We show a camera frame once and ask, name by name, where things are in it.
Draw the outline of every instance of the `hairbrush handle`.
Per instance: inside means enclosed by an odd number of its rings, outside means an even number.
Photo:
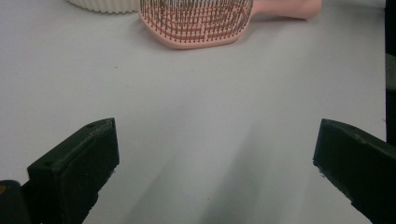
[[[308,20],[318,15],[321,5],[321,0],[256,0],[251,15],[265,13]]]

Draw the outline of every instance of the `bristle pad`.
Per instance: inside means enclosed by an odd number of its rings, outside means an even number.
[[[140,0],[156,34],[180,43],[230,38],[247,25],[253,0]]]

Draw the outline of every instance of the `hairbrush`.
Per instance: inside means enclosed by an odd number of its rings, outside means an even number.
[[[257,13],[311,19],[321,0],[140,0],[139,16],[148,30],[175,49],[230,44]]]

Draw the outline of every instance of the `pink hairbrush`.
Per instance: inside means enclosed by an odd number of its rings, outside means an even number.
[[[140,0],[139,16],[149,31],[175,49],[230,44],[256,13],[311,19],[321,0]]]

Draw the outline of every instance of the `white container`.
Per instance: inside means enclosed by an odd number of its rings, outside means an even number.
[[[137,11],[136,0],[67,0],[95,12],[126,13]]]

